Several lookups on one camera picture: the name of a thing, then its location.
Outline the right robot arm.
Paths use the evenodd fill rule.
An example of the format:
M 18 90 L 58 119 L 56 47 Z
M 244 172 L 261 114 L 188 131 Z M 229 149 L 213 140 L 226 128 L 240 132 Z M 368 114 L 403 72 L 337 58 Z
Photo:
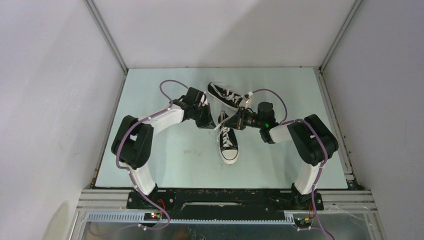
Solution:
M 310 194 L 317 188 L 322 168 L 339 149 L 337 139 L 316 114 L 278 123 L 273 104 L 266 101 L 258 104 L 256 112 L 240 107 L 222 125 L 240 131 L 246 127 L 257 128 L 267 144 L 294 143 L 303 161 L 293 183 L 296 191 L 290 196 L 291 204 L 297 209 L 304 209 L 310 204 Z

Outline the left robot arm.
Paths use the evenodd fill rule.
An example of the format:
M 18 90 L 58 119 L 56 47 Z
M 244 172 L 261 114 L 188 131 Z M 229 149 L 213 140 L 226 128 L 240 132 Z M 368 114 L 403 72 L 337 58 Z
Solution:
M 186 120 L 193 120 L 199 129 L 216 127 L 205 92 L 189 87 L 185 95 L 170 100 L 166 108 L 145 118 L 127 115 L 120 123 L 111 152 L 116 166 L 127 171 L 140 193 L 138 201 L 145 208 L 153 208 L 158 202 L 158 194 L 153 191 L 157 184 L 148 166 L 154 135 Z

